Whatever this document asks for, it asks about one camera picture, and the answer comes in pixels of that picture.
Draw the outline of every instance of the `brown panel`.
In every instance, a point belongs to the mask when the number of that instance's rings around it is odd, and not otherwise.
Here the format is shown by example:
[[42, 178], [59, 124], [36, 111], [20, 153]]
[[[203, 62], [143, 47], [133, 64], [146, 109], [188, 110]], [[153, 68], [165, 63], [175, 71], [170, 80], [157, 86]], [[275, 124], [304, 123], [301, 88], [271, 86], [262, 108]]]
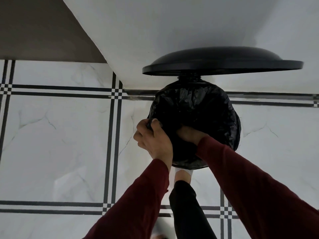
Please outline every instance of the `brown panel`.
[[106, 63], [63, 0], [0, 0], [0, 59]]

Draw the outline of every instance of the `person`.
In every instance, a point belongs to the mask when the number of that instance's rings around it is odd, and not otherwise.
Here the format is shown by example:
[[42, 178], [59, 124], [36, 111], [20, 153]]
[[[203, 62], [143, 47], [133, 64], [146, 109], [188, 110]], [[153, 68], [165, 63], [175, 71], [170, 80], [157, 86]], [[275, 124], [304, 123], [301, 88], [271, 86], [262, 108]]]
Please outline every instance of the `person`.
[[[158, 120], [152, 121], [153, 131], [147, 122], [138, 123], [134, 139], [153, 161], [85, 239], [150, 238], [168, 191], [173, 147]], [[197, 145], [197, 156], [208, 164], [251, 238], [319, 238], [319, 212], [285, 185], [204, 132], [182, 126], [177, 135]], [[189, 176], [182, 172], [176, 179], [169, 200], [177, 238], [216, 238]]]

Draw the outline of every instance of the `hand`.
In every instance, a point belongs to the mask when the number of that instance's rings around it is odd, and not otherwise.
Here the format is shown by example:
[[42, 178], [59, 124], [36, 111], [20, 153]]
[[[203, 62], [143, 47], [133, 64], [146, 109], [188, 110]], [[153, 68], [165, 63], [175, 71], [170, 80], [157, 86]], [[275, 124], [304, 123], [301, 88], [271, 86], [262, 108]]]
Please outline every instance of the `hand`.
[[184, 126], [184, 125], [180, 129], [178, 129], [176, 133], [182, 140], [186, 142], [192, 142], [195, 145], [198, 145], [199, 141], [203, 137], [209, 136], [205, 132], [201, 132], [190, 126]]
[[137, 131], [133, 138], [140, 148], [148, 151], [152, 159], [162, 160], [171, 170], [173, 160], [173, 146], [171, 140], [160, 126], [157, 119], [153, 119], [151, 127], [153, 132], [146, 127], [148, 119], [141, 120], [137, 125]]

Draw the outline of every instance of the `maroon long sleeve shirt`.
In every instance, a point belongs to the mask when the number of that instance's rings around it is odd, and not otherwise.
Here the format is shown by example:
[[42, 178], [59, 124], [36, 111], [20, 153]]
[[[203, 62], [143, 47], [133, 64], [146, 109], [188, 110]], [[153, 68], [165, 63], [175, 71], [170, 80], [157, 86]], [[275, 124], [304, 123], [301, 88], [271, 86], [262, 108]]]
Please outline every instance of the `maroon long sleeve shirt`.
[[[285, 185], [211, 137], [197, 146], [251, 238], [319, 238], [319, 212]], [[169, 185], [154, 159], [85, 239], [149, 239]]]

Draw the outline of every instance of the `floor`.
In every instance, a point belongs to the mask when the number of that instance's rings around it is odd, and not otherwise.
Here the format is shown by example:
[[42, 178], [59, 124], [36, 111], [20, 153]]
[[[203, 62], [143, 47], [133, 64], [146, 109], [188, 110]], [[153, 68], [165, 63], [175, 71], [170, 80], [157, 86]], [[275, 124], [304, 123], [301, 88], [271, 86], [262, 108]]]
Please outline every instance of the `floor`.
[[[150, 163], [132, 136], [152, 98], [128, 96], [107, 64], [0, 67], [0, 238], [82, 238]], [[231, 100], [237, 152], [319, 209], [318, 97]], [[191, 185], [217, 238], [249, 238], [209, 169]], [[168, 196], [159, 222], [175, 238]]]

